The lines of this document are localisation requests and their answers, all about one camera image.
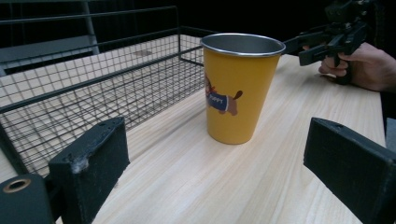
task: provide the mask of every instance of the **metal grid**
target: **metal grid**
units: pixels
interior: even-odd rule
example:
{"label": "metal grid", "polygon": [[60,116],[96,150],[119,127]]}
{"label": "metal grid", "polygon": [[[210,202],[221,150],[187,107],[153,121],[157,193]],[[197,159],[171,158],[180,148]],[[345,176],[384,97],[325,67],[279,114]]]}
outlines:
{"label": "metal grid", "polygon": [[95,46],[103,53],[0,77],[0,147],[20,173],[45,176],[94,124],[123,116],[127,130],[136,127],[204,86],[207,34],[176,27],[108,41]]}

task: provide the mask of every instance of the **cartoon dog graphic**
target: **cartoon dog graphic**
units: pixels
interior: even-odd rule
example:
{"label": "cartoon dog graphic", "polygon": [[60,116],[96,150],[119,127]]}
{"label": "cartoon dog graphic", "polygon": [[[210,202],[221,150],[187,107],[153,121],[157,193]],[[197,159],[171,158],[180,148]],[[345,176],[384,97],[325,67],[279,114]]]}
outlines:
{"label": "cartoon dog graphic", "polygon": [[232,116],[238,114],[236,100],[242,96],[242,91],[237,91],[235,96],[221,95],[217,93],[215,87],[210,83],[209,78],[205,75],[205,94],[206,101],[209,106],[216,108],[220,114],[225,114],[227,111]]}

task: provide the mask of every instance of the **person's hand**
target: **person's hand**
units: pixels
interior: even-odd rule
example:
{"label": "person's hand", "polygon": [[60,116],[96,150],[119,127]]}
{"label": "person's hand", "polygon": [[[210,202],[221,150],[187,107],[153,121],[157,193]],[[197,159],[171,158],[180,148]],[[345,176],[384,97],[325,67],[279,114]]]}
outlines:
{"label": "person's hand", "polygon": [[396,92],[396,60],[382,49],[362,43],[351,55],[339,53],[340,64],[334,67],[334,59],[326,58],[319,68],[321,74],[342,77],[350,62],[351,83],[371,91]]}

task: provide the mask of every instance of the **yellow cup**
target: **yellow cup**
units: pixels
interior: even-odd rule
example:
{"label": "yellow cup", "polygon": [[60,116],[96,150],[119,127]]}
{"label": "yellow cup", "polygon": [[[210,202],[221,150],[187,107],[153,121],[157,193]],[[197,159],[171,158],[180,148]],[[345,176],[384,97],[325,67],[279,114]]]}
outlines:
{"label": "yellow cup", "polygon": [[207,131],[221,143],[246,143],[286,46],[270,37],[234,33],[205,36],[201,45]]}

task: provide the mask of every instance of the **wooden table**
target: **wooden table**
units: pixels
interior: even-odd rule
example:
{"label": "wooden table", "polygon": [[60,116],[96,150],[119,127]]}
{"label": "wooden table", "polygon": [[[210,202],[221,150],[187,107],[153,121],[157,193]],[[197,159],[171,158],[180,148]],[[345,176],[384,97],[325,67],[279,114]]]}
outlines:
{"label": "wooden table", "polygon": [[318,63],[283,55],[243,145],[207,134],[204,90],[129,131],[131,164],[93,223],[360,223],[303,166],[312,117],[385,145],[379,93],[331,83]]}

